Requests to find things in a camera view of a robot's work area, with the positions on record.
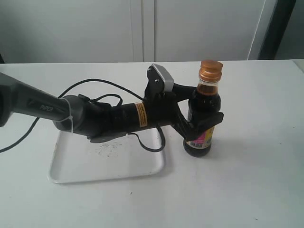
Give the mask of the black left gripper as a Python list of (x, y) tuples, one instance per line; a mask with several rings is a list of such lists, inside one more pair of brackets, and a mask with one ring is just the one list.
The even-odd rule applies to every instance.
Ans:
[(172, 126), (178, 133), (186, 133), (186, 141), (194, 141), (208, 129), (223, 121), (224, 114), (217, 112), (199, 121), (187, 122), (178, 103), (192, 98), (196, 87), (174, 83), (171, 92), (164, 92), (164, 83), (152, 64), (147, 70), (148, 83), (144, 91), (144, 107), (148, 125), (145, 130), (156, 126)]

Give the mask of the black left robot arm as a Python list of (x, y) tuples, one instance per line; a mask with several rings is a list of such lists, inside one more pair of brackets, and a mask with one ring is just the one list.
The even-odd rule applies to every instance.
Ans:
[(57, 129), (104, 143), (128, 134), (161, 126), (172, 126), (184, 139), (197, 139), (204, 131), (221, 123), (223, 113), (202, 114), (188, 122), (178, 102), (190, 99), (192, 86), (174, 83), (169, 72), (158, 64), (147, 70), (148, 84), (139, 103), (111, 106), (83, 95), (55, 97), (16, 80), (0, 76), (0, 124), (13, 113), (52, 120)]

